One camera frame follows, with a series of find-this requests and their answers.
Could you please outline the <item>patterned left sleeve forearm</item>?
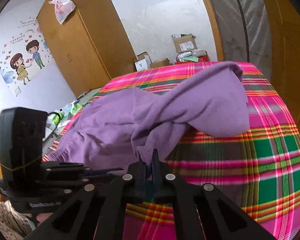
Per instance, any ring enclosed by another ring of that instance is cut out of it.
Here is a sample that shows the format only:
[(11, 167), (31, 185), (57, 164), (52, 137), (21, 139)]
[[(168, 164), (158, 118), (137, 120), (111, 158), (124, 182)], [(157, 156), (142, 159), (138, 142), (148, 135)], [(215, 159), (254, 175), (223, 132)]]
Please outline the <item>patterned left sleeve forearm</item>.
[(26, 216), (15, 211), (7, 200), (0, 202), (0, 231), (6, 239), (24, 239), (33, 229)]

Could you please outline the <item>person's left hand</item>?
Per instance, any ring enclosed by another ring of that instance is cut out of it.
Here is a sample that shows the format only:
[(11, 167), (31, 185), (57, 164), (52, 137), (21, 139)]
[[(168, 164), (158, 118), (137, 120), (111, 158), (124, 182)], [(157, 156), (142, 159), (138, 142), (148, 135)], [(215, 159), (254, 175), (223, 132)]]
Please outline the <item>person's left hand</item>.
[(36, 220), (37, 220), (38, 224), (40, 225), (45, 220), (47, 220), (51, 215), (52, 215), (52, 213), (40, 213), (36, 216)]

